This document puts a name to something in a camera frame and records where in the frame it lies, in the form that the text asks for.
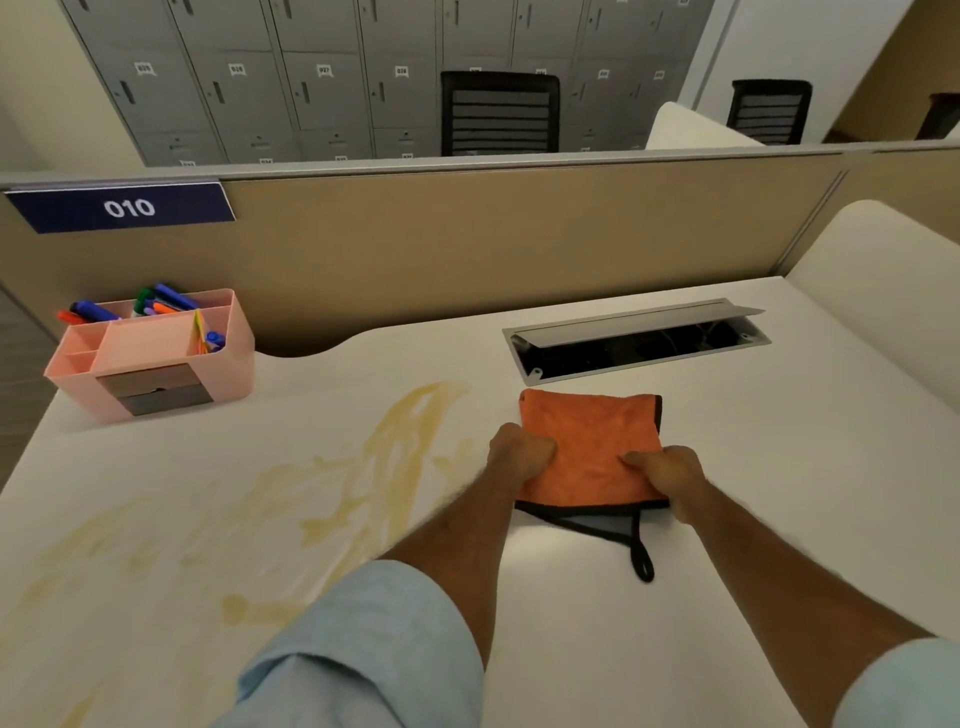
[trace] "hand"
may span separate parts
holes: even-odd
[[[627,452],[620,459],[642,471],[654,488],[670,498],[674,515],[683,523],[690,523],[691,510],[713,487],[697,453],[684,446],[670,446],[663,452]]]
[[[556,440],[531,435],[520,425],[506,423],[490,440],[487,466],[507,468],[522,482],[542,473],[556,450]]]

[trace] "orange marker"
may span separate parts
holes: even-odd
[[[70,326],[89,323],[87,319],[83,316],[78,316],[73,311],[57,311],[57,318]]]
[[[160,301],[154,301],[154,311],[157,313],[180,313],[175,308],[171,308],[166,303],[161,303]]]

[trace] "desk organizer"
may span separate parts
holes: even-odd
[[[131,318],[135,301],[100,303],[117,321],[66,330],[44,375],[104,422],[194,404],[240,400],[253,388],[253,332],[228,288],[186,294],[207,330],[227,337],[197,353],[194,312]]]

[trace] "desk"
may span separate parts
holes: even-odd
[[[522,384],[501,329],[727,297],[772,344],[547,385],[662,435],[857,587],[960,638],[960,418],[784,279],[259,355],[246,400],[98,426],[58,394],[0,497],[0,724],[203,726],[257,648],[466,482]],[[485,725],[801,726],[691,529],[657,567],[516,514]]]

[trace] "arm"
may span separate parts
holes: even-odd
[[[542,471],[557,444],[519,425],[500,427],[487,467],[444,510],[381,559],[400,561],[433,579],[463,615],[484,667],[490,659],[496,580],[520,486]]]
[[[767,660],[810,728],[829,728],[853,681],[894,647],[929,637],[815,564],[715,488],[696,453],[631,452],[694,527]]]

